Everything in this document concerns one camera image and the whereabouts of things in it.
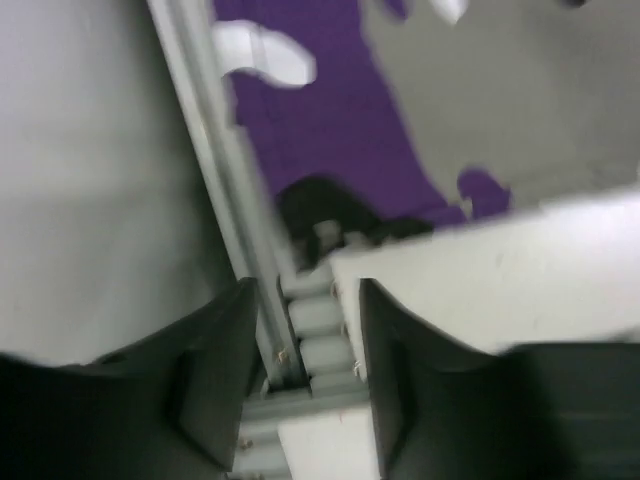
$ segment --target white wall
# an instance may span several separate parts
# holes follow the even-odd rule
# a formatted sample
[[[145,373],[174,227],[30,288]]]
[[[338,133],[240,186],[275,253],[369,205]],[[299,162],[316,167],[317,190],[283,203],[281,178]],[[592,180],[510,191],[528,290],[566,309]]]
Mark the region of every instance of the white wall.
[[[146,2],[0,2],[0,350],[86,361],[226,258]]]

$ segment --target white panel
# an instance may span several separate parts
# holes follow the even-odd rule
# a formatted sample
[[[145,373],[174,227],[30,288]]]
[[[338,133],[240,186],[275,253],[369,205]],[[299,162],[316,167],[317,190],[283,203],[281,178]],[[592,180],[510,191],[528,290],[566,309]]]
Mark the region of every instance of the white panel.
[[[359,280],[486,352],[537,341],[609,339],[640,326],[640,191],[332,258],[366,375]]]
[[[371,408],[291,419],[278,429],[293,480],[379,480]]]
[[[287,472],[287,460],[280,442],[255,445],[246,451],[237,451],[233,463],[234,473]]]
[[[278,421],[265,420],[262,422],[243,422],[240,425],[238,437],[244,440],[277,441]]]

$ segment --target gray surface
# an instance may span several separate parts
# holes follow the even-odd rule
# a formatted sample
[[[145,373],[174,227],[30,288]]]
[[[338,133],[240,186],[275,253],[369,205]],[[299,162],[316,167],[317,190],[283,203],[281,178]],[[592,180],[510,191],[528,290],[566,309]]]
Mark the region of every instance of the gray surface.
[[[84,362],[233,271],[144,2],[0,2],[0,350]]]
[[[425,168],[452,200],[472,164],[519,205],[635,181],[640,2],[470,2],[451,27],[414,1],[405,24],[362,2],[367,35]]]

